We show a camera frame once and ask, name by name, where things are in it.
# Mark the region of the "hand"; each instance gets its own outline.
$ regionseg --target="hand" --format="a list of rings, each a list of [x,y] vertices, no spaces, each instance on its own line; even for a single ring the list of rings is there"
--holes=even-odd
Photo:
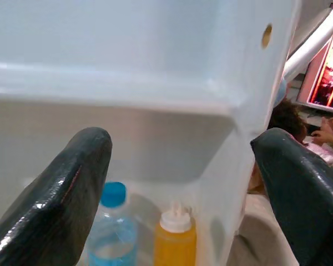
[[[322,117],[321,131],[333,134],[333,117],[329,119]]]
[[[317,130],[312,134],[314,143],[329,143],[333,145],[333,133]]]

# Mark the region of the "person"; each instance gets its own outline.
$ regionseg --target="person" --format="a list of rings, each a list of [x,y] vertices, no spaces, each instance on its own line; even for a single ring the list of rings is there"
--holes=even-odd
[[[287,131],[310,151],[333,164],[333,117],[329,119],[323,117],[320,130],[314,131],[311,136],[308,136],[306,123],[300,117],[297,106],[285,99],[273,109],[268,129],[273,127]],[[260,171],[256,164],[253,167],[248,192],[265,194]]]

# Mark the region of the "refrigerator door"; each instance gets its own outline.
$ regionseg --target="refrigerator door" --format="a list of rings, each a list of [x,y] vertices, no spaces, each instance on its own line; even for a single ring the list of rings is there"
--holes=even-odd
[[[114,144],[151,265],[171,200],[224,265],[300,0],[0,0],[0,216],[79,130]]]

